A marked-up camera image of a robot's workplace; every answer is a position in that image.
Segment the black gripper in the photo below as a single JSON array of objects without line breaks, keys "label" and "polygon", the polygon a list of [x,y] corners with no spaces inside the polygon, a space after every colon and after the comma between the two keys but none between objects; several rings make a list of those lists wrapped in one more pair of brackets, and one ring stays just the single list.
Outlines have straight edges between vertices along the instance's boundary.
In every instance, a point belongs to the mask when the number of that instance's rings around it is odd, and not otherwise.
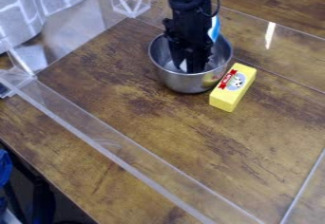
[{"label": "black gripper", "polygon": [[165,18],[162,23],[173,64],[181,68],[188,59],[188,73],[201,73],[213,55],[213,39],[209,36],[213,27],[212,0],[169,0],[169,6],[173,17]]}]

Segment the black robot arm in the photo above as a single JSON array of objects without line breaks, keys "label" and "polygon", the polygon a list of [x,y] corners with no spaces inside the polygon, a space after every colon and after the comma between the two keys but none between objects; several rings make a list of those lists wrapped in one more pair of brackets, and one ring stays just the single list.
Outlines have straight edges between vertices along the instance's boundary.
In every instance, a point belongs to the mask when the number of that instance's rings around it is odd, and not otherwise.
[{"label": "black robot arm", "polygon": [[177,68],[186,63],[188,73],[201,73],[212,56],[212,0],[169,0],[173,18],[162,20],[164,36]]}]

